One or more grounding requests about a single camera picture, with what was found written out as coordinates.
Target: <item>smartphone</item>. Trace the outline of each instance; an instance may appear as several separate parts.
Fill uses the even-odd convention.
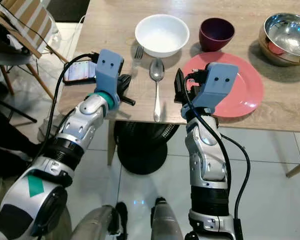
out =
[[[96,82],[97,65],[89,60],[76,61],[64,73],[65,85],[92,84]]]

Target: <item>wooden table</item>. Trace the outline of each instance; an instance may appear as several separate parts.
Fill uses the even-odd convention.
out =
[[[199,26],[207,18],[219,17],[235,27],[234,38],[222,51],[237,55],[260,73],[264,99],[251,114],[239,118],[219,119],[222,127],[300,132],[300,66],[278,67],[270,64],[260,52],[259,29],[265,19],[275,13],[300,15],[300,0],[91,0],[75,55],[109,49],[124,57],[122,73],[133,79],[126,96],[136,100],[135,106],[122,103],[110,120],[154,122],[155,83],[149,77],[153,59],[143,55],[135,67],[133,56],[137,47],[135,27],[143,18],[153,14],[170,14],[181,18],[189,27],[188,43],[176,55],[164,58],[165,76],[160,82],[162,122],[185,124],[181,105],[174,103],[174,79],[178,68],[198,53]],[[66,114],[94,84],[65,86],[58,108]]]

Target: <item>stainless steel bowl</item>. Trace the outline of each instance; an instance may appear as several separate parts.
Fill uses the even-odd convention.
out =
[[[268,17],[259,32],[262,52],[276,65],[300,65],[300,16],[277,13]]]

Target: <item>metal spoon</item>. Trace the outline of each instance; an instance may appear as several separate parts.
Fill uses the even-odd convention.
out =
[[[160,121],[161,108],[159,99],[159,82],[164,78],[165,67],[161,59],[156,58],[151,62],[150,65],[150,77],[155,81],[155,102],[154,102],[154,112],[153,119],[155,122]]]

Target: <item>purple bowl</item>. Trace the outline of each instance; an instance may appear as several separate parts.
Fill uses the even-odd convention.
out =
[[[221,18],[209,18],[203,21],[199,31],[199,41],[203,51],[214,52],[223,48],[233,38],[234,26]]]

